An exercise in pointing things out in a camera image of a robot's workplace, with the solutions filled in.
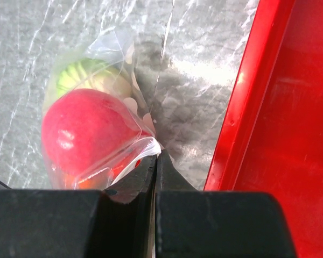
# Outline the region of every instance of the gray metallic surface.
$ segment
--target gray metallic surface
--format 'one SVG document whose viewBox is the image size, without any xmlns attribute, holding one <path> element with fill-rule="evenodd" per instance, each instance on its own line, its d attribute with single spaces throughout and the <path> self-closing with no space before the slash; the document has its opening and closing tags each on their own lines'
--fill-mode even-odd
<svg viewBox="0 0 323 258">
<path fill-rule="evenodd" d="M 136 77 L 158 140 L 176 168 L 202 188 L 257 4 L 0 0 L 0 180 L 13 188 L 50 187 L 40 153 L 40 111 L 55 56 L 127 22 L 138 34 Z"/>
</svg>

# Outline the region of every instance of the transparent produce bag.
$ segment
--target transparent produce bag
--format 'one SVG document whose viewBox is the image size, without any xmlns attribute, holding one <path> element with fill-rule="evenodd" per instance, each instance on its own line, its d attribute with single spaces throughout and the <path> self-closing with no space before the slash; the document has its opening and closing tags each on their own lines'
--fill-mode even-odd
<svg viewBox="0 0 323 258">
<path fill-rule="evenodd" d="M 42 153 L 56 189 L 105 189 L 161 152 L 127 30 L 58 57 L 43 103 Z"/>
</svg>

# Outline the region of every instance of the green apple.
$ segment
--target green apple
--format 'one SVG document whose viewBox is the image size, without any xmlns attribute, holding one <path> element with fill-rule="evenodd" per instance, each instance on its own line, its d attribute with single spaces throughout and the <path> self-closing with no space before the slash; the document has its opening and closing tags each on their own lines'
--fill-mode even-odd
<svg viewBox="0 0 323 258">
<path fill-rule="evenodd" d="M 130 83 L 118 69 L 104 61 L 88 58 L 69 64 L 60 73 L 58 97 L 73 89 L 94 89 L 122 98 L 130 97 L 132 93 Z"/>
</svg>

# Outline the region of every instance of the red plastic container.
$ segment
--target red plastic container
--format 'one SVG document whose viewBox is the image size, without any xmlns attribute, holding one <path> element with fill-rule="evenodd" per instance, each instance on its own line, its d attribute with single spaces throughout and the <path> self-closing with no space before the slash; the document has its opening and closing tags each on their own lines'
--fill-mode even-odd
<svg viewBox="0 0 323 258">
<path fill-rule="evenodd" d="M 265 191 L 323 258 L 323 0 L 261 0 L 205 190 Z"/>
</svg>

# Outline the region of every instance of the apple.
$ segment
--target apple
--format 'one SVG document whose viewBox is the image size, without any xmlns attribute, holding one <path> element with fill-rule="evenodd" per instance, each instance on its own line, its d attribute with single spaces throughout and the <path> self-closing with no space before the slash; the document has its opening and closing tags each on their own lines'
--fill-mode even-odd
<svg viewBox="0 0 323 258">
<path fill-rule="evenodd" d="M 41 126 L 45 154 L 62 171 L 66 188 L 77 176 L 90 173 L 89 168 L 98 168 L 135 140 L 149 136 L 149 129 L 119 99 L 93 89 L 72 90 L 59 98 Z M 124 168 L 120 166 L 112 168 L 114 177 Z"/>
<path fill-rule="evenodd" d="M 105 93 L 128 98 L 132 89 L 130 83 L 125 80 L 114 66 L 104 61 L 85 58 L 69 64 L 59 76 L 57 81 L 57 95 L 63 96 L 72 89 L 95 89 Z"/>
</svg>

